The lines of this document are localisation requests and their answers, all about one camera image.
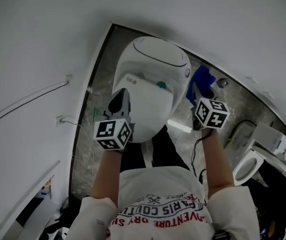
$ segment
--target white wall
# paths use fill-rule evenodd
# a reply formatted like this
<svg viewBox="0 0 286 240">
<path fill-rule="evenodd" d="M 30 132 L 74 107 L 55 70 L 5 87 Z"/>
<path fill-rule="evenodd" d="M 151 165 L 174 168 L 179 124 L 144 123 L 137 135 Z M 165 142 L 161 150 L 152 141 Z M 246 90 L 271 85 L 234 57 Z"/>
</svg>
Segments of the white wall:
<svg viewBox="0 0 286 240">
<path fill-rule="evenodd" d="M 271 92 L 286 123 L 286 0 L 0 0 L 0 109 L 73 74 L 0 120 L 0 222 L 51 163 L 62 161 L 67 181 L 74 131 L 54 118 L 77 118 L 108 21 L 173 40 L 256 94 Z"/>
</svg>

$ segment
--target white toilet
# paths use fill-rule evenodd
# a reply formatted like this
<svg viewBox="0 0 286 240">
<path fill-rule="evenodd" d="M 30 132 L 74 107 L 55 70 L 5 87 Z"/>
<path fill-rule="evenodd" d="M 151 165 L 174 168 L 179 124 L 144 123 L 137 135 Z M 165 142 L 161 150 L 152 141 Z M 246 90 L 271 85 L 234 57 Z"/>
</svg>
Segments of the white toilet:
<svg viewBox="0 0 286 240">
<path fill-rule="evenodd" d="M 225 154 L 236 186 L 249 180 L 264 160 L 286 175 L 286 136 L 263 124 L 243 123 L 235 131 Z"/>
<path fill-rule="evenodd" d="M 121 54 L 112 93 L 129 92 L 132 142 L 155 136 L 181 101 L 190 81 L 191 64 L 176 45 L 155 37 L 139 37 Z"/>
</svg>

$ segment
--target gray tile floor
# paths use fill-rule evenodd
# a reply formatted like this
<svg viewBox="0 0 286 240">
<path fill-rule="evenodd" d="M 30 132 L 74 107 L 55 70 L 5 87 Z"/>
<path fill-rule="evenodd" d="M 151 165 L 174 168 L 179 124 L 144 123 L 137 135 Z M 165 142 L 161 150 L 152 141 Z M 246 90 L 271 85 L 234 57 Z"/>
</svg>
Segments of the gray tile floor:
<svg viewBox="0 0 286 240">
<path fill-rule="evenodd" d="M 82 120 L 82 126 L 89 133 L 90 137 L 93 135 L 94 122 L 100 120 L 100 111 L 103 110 L 105 101 L 111 95 L 113 78 L 121 53 L 128 43 L 141 36 L 141 34 L 127 29 L 118 27 L 114 29 L 98 66 Z M 192 73 L 194 73 L 203 63 L 195 57 L 190 55 L 188 57 L 191 62 Z M 215 76 L 217 80 L 226 77 L 216 69 L 211 68 L 207 64 L 205 65 L 210 69 L 210 73 Z M 223 130 L 219 132 L 223 145 L 227 143 L 228 136 L 233 127 L 244 119 L 251 120 L 255 123 L 263 122 L 267 125 L 273 123 L 273 127 L 278 131 L 286 131 L 285 125 L 278 118 L 251 93 L 232 79 L 228 80 L 228 85 L 223 89 L 223 93 L 231 112 L 228 122 L 225 124 Z M 184 97 L 170 119 L 181 125 L 192 127 L 191 116 L 190 102 Z M 180 154 L 184 162 L 192 168 L 192 150 L 195 141 L 201 137 L 201 133 L 199 131 L 186 133 L 171 125 L 168 125 L 168 133 L 175 144 L 176 151 Z M 153 152 L 152 142 L 145 142 L 141 146 L 146 167 L 151 167 Z M 85 133 L 81 130 L 76 147 L 71 182 L 71 193 L 78 199 L 82 199 L 91 194 L 91 187 L 99 168 L 102 153 L 102 149 L 93 140 L 90 142 Z M 205 168 L 205 159 L 201 143 L 196 147 L 194 167 L 197 175 Z M 204 173 L 205 190 L 207 188 L 206 185 L 206 174 Z"/>
</svg>

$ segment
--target black pants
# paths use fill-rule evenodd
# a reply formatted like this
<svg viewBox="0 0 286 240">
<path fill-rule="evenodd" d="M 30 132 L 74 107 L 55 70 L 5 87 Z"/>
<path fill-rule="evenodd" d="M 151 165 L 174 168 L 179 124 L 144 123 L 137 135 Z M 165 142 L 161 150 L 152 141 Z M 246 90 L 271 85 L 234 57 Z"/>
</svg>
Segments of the black pants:
<svg viewBox="0 0 286 240">
<path fill-rule="evenodd" d="M 266 161 L 258 169 L 268 187 L 250 178 L 248 186 L 260 214 L 268 213 L 273 221 L 286 228 L 286 177 Z"/>
<path fill-rule="evenodd" d="M 159 133 L 152 138 L 152 143 L 153 167 L 179 166 L 190 170 L 177 153 L 166 126 L 164 126 Z M 126 151 L 122 155 L 120 172 L 139 168 L 146 168 L 141 144 L 128 143 Z"/>
</svg>

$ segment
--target black cable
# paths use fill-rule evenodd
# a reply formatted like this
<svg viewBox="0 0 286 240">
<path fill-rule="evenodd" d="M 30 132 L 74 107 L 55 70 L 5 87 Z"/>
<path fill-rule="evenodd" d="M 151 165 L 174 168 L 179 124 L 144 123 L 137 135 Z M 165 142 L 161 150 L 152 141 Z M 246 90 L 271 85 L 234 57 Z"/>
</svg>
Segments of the black cable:
<svg viewBox="0 0 286 240">
<path fill-rule="evenodd" d="M 47 92 L 45 92 L 45 93 L 43 93 L 43 94 L 41 94 L 41 95 L 39 95 L 39 96 L 37 96 L 37 97 L 35 97 L 35 98 L 33 98 L 33 99 L 27 101 L 27 102 L 25 102 L 25 103 L 23 103 L 23 104 L 17 106 L 16 108 L 13 108 L 13 109 L 10 110 L 9 112 L 7 112 L 7 113 L 5 113 L 4 115 L 0 116 L 0 120 L 1 120 L 3 117 L 7 116 L 8 114 L 12 113 L 13 111 L 19 109 L 20 107 L 23 107 L 24 105 L 26 105 L 26 104 L 28 104 L 28 103 L 30 103 L 30 102 L 32 102 L 32 101 L 35 101 L 36 99 L 38 99 L 38 98 L 44 96 L 45 94 L 51 93 L 51 92 L 53 92 L 53 91 L 55 91 L 55 90 L 57 90 L 57 89 L 60 89 L 61 87 L 64 87 L 64 86 L 68 85 L 68 84 L 69 84 L 69 81 L 67 81 L 66 84 L 63 84 L 63 85 L 61 85 L 61 86 L 59 86 L 59 87 L 57 87 L 57 88 L 55 88 L 55 89 L 53 89 L 53 90 L 49 90 L 49 91 L 47 91 Z"/>
<path fill-rule="evenodd" d="M 195 144 L 194 144 L 194 148 L 193 148 L 193 152 L 192 152 L 192 156 L 191 156 L 191 165 L 192 165 L 192 168 L 193 168 L 193 172 L 194 172 L 194 175 L 195 177 L 197 177 L 197 173 L 195 172 L 195 168 L 194 168 L 194 160 L 195 160 L 195 156 L 196 156 L 196 151 L 195 151 L 195 148 L 197 146 L 197 144 L 199 144 L 200 141 L 203 141 L 205 140 L 206 138 L 210 137 L 212 135 L 212 132 L 213 132 L 213 129 L 211 129 L 204 137 L 202 138 L 199 138 Z"/>
<path fill-rule="evenodd" d="M 202 175 L 202 173 L 204 172 L 204 171 L 206 171 L 207 169 L 203 169 L 203 170 L 201 170 L 201 172 L 199 173 L 199 176 L 198 176 L 198 181 L 201 183 L 201 184 L 203 184 L 203 175 Z"/>
<path fill-rule="evenodd" d="M 238 128 L 238 126 L 239 126 L 240 124 L 244 123 L 244 122 L 250 122 L 251 124 L 257 126 L 256 123 L 252 122 L 251 120 L 247 120 L 247 119 L 238 122 L 237 125 L 234 126 L 234 128 L 232 129 L 230 135 L 228 136 L 227 142 L 230 142 L 230 141 L 231 141 L 231 138 L 232 138 L 233 134 L 235 133 L 236 129 Z"/>
</svg>

